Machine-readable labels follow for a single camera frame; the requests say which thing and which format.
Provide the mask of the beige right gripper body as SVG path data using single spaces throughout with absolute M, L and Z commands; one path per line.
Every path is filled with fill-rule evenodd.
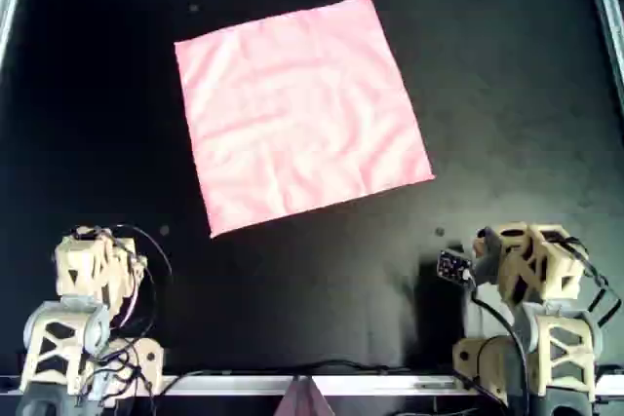
M 504 303 L 575 300 L 583 276 L 583 247 L 561 225 L 511 223 L 496 229 L 497 273 Z

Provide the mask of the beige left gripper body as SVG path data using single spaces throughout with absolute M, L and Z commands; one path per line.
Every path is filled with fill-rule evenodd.
M 116 238 L 108 228 L 81 226 L 55 249 L 57 294 L 95 298 L 109 310 L 115 326 L 127 324 L 137 304 L 147 258 L 131 238 Z

